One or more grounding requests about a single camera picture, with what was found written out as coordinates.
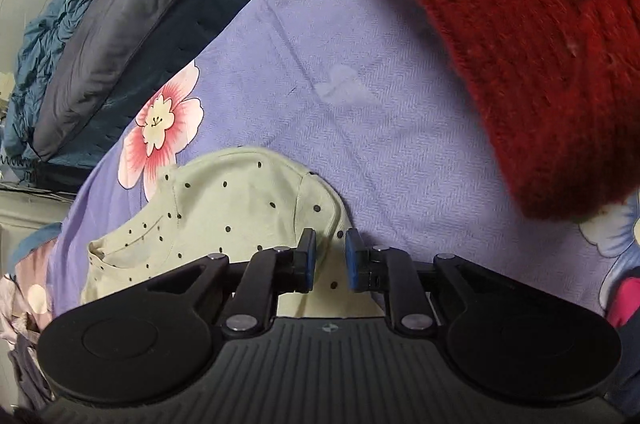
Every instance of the black round pad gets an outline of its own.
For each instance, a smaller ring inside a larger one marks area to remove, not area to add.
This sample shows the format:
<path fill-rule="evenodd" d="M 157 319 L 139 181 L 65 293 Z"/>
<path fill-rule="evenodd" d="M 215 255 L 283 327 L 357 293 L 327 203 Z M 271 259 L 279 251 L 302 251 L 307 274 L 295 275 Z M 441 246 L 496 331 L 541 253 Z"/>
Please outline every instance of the black round pad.
<path fill-rule="evenodd" d="M 38 343 L 54 393 L 108 406 L 157 400 L 210 359 L 208 325 L 182 296 L 129 290 L 56 318 Z"/>
<path fill-rule="evenodd" d="M 485 295 L 453 321 L 447 350 L 482 389 L 545 405 L 597 393 L 618 365 L 621 346 L 617 332 L 587 309 Z"/>
<path fill-rule="evenodd" d="M 153 323 L 136 318 L 113 318 L 89 327 L 82 344 L 94 356 L 124 360 L 150 352 L 157 340 L 158 329 Z"/>

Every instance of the blue comforter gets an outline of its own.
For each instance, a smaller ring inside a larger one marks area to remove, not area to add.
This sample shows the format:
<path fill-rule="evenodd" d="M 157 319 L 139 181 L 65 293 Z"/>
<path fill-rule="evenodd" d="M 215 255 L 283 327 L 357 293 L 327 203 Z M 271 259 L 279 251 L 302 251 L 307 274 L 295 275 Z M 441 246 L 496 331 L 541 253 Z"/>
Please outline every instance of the blue comforter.
<path fill-rule="evenodd" d="M 28 145 L 38 120 L 47 84 L 65 43 L 92 0 L 52 0 L 44 14 L 32 20 L 15 64 L 15 88 L 9 101 L 2 145 L 9 157 L 35 158 Z"/>

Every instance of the light blue flower print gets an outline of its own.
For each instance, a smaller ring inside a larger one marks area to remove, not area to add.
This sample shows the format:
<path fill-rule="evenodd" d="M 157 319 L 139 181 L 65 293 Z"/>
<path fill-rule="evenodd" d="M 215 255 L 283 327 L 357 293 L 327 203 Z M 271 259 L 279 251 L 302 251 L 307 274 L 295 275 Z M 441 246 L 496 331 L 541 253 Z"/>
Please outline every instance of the light blue flower print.
<path fill-rule="evenodd" d="M 584 237 L 606 258 L 618 258 L 600 287 L 600 305 L 607 308 L 613 287 L 634 267 L 640 266 L 640 192 L 624 203 L 606 206 L 592 219 L 580 224 Z"/>

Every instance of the pink fabric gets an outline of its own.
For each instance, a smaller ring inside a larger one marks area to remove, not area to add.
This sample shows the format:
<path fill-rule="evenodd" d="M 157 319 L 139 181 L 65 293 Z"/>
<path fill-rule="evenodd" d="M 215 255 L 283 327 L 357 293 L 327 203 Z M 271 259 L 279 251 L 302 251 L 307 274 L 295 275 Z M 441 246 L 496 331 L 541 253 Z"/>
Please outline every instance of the pink fabric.
<path fill-rule="evenodd" d="M 0 338 L 9 343 L 13 350 L 18 335 L 22 334 L 31 343 L 37 343 L 40 336 L 31 316 L 29 305 L 20 289 L 8 276 L 0 278 Z"/>
<path fill-rule="evenodd" d="M 51 249 L 57 240 L 52 239 L 36 247 L 15 266 L 16 282 L 40 332 L 53 319 L 51 297 L 47 290 L 47 266 Z"/>
<path fill-rule="evenodd" d="M 640 307 L 640 278 L 626 278 L 620 283 L 607 313 L 607 321 L 622 327 Z"/>

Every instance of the metal screw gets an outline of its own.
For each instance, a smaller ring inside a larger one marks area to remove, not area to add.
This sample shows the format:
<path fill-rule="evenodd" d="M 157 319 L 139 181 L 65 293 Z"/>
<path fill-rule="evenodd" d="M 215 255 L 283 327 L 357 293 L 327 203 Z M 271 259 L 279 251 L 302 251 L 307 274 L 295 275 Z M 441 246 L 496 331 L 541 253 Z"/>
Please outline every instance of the metal screw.
<path fill-rule="evenodd" d="M 258 324 L 258 320 L 249 314 L 236 314 L 226 319 L 226 326 L 236 332 L 251 330 Z"/>
<path fill-rule="evenodd" d="M 433 319 L 427 314 L 409 314 L 400 321 L 409 330 L 426 330 L 433 325 Z"/>

